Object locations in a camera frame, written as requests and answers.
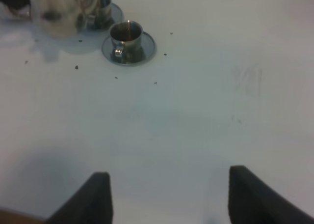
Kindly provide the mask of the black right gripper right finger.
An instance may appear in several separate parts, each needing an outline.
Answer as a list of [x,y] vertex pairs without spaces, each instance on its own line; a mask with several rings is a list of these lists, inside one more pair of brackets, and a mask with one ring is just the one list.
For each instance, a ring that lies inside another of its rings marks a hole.
[[314,218],[280,196],[245,166],[229,169],[232,224],[312,224]]

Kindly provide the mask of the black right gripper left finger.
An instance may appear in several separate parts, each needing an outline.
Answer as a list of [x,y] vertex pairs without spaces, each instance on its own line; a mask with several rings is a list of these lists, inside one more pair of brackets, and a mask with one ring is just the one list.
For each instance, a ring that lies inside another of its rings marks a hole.
[[96,172],[45,223],[111,224],[113,202],[110,175]]

